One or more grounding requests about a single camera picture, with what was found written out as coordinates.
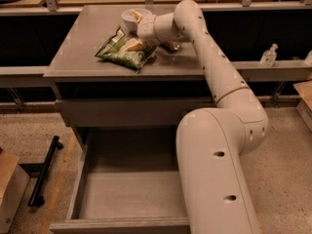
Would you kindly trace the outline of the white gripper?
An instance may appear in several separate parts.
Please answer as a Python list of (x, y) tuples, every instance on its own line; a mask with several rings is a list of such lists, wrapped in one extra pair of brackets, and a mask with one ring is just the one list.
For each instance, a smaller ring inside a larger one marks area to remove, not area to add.
[(143, 17), (141, 13), (136, 10), (130, 10), (130, 13), (134, 16), (137, 26), (136, 34), (138, 38), (132, 38), (126, 42), (121, 48), (121, 52), (141, 51), (145, 48), (145, 44), (148, 46), (158, 46), (161, 41), (156, 35), (156, 15)]

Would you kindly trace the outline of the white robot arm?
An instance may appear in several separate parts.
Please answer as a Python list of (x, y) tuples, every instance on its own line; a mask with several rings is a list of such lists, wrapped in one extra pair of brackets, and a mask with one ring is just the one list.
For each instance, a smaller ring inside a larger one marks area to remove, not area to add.
[(199, 5), (179, 2), (162, 16), (130, 11), (143, 43), (192, 44), (215, 102), (186, 114), (176, 156), (191, 234), (262, 234), (240, 163), (261, 145), (268, 117), (246, 81), (209, 33)]

